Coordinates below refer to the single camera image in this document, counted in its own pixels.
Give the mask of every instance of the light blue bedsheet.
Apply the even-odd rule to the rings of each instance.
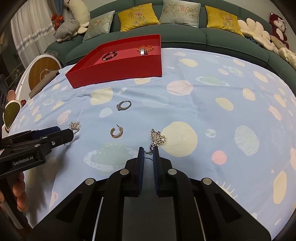
[[[272,237],[284,227],[296,202],[296,98],[278,76],[233,57],[176,48],[162,49],[161,78],[73,89],[70,68],[28,101],[11,131],[81,123],[69,146],[25,173],[32,226],[85,179],[107,178],[140,146],[148,150],[154,129],[167,137],[160,156],[174,168],[213,179]],[[117,111],[124,100],[132,106]],[[119,139],[110,135],[116,125],[123,127]]]

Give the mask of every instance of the yellow embroidered pillow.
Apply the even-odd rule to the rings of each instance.
[[[124,10],[118,14],[118,17],[120,20],[120,32],[127,32],[147,25],[160,24],[153,11],[152,3]]]
[[[240,30],[237,16],[218,8],[205,6],[207,10],[207,28],[219,28],[244,36]]]

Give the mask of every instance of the dark bead bracelet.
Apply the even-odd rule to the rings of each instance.
[[[114,58],[116,55],[117,55],[117,52],[116,52],[116,51],[114,51],[114,52],[110,52],[110,53],[107,53],[107,54],[105,54],[105,55],[102,57],[102,60],[103,60],[103,61],[107,61],[108,59]]]

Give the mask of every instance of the red tray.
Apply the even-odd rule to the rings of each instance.
[[[152,45],[154,49],[148,55],[140,56],[137,48],[142,45]],[[102,60],[105,54],[113,51],[117,51],[114,58]],[[115,80],[161,77],[160,53],[160,34],[112,41],[91,51],[68,71],[66,77],[73,88]]]

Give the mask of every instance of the wooden round board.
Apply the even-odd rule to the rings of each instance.
[[[59,70],[59,64],[50,57],[43,57],[38,59],[32,66],[29,73],[29,87],[30,89],[34,89],[35,86],[43,80],[45,76],[49,74],[49,72],[53,70]]]

